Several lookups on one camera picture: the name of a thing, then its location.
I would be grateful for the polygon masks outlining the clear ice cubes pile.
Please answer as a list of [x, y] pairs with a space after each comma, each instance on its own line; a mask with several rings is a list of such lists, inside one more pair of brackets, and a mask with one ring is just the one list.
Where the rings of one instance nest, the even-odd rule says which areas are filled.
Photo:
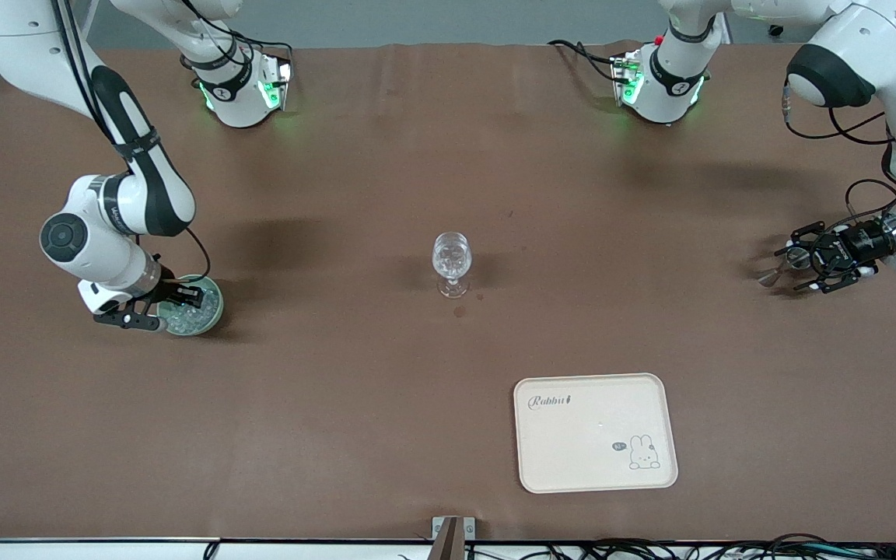
[[198, 312], [164, 312], [164, 303], [159, 315], [167, 323], [167, 332], [177, 336], [195, 336], [212, 329], [222, 316], [222, 302], [203, 302]]

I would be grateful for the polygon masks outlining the steel double jigger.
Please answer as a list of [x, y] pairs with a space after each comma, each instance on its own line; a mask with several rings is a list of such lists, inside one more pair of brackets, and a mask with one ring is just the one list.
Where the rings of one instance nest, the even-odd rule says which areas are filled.
[[793, 273], [810, 268], [810, 252], [800, 246], [786, 246], [779, 249], [775, 252], [775, 257], [779, 259], [776, 266], [761, 273], [761, 276], [758, 277], [758, 283], [762, 287], [774, 287], [783, 275], [793, 275]]

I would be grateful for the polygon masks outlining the clear wine glass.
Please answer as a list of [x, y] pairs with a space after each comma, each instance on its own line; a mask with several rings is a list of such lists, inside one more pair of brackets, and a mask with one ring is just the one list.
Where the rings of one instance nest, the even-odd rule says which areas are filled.
[[438, 290], [449, 299], [458, 299], [468, 290], [467, 274], [472, 252], [462, 233], [442, 233], [435, 239], [432, 266], [438, 275]]

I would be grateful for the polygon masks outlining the pale green bowl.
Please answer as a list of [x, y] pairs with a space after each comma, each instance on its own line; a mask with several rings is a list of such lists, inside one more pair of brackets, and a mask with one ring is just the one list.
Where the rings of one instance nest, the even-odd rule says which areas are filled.
[[190, 337], [210, 331], [219, 322], [225, 307], [219, 286], [211, 278], [199, 275], [185, 275], [179, 280], [184, 281], [193, 295], [201, 292], [201, 302], [196, 307], [192, 303], [163, 301], [157, 304], [156, 315], [163, 319], [170, 334]]

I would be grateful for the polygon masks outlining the brown table cover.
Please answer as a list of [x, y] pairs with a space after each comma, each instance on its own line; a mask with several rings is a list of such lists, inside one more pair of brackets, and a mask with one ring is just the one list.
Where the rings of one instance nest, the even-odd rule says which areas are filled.
[[[287, 110], [206, 109], [170, 51], [106, 52], [197, 199], [226, 311], [201, 337], [93, 322], [40, 252], [72, 181], [122, 163], [0, 82], [0, 537], [896, 541], [896, 274], [758, 284], [840, 219], [879, 148], [782, 123], [794, 47], [728, 45], [650, 125], [566, 50], [296, 53]], [[432, 249], [462, 233], [468, 290]], [[652, 373], [678, 478], [534, 494], [513, 388]]]

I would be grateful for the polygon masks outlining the cream rabbit print tray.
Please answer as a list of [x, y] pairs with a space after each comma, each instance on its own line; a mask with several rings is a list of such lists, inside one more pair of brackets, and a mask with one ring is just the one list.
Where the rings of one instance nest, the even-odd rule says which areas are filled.
[[520, 380], [513, 419], [527, 492], [662, 489], [678, 478], [665, 387], [652, 373]]

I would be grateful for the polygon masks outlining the grey metal bracket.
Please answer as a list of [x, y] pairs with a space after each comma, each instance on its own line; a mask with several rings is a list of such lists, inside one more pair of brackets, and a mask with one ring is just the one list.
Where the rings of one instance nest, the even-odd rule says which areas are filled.
[[[448, 520], [448, 518], [448, 516], [437, 516], [432, 518], [431, 542], [433, 542], [438, 537], [442, 525]], [[460, 517], [460, 519], [460, 531], [464, 532], [464, 539], [466, 541], [477, 540], [477, 519], [472, 516], [462, 516]]]

